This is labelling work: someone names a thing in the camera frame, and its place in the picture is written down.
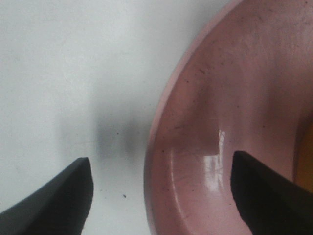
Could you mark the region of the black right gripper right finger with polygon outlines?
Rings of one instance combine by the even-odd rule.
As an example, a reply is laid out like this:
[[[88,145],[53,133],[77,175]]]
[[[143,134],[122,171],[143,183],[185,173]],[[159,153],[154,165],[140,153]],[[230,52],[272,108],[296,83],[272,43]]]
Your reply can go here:
[[[254,235],[311,235],[313,194],[244,151],[235,151],[230,186]]]

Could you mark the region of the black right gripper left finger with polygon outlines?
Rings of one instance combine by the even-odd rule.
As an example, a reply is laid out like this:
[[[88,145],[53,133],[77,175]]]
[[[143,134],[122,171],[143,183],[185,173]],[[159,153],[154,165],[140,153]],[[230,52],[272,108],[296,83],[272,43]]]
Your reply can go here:
[[[37,191],[1,212],[2,235],[79,235],[93,199],[87,157],[78,158]]]

